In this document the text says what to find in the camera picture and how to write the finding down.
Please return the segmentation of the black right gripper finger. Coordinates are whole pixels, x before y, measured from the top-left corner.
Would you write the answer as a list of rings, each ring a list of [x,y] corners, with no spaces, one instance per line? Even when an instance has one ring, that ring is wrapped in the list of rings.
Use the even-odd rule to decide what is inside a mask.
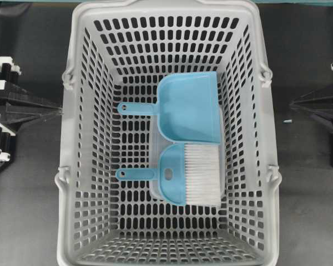
[[[290,107],[325,125],[333,132],[333,102],[330,87],[314,90],[290,103]]]

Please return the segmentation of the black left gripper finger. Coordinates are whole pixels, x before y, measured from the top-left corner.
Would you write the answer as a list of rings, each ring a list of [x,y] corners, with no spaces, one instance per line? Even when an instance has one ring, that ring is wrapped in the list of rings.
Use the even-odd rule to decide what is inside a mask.
[[[0,127],[19,130],[31,121],[62,115],[60,104],[38,97],[8,81],[0,81]]]

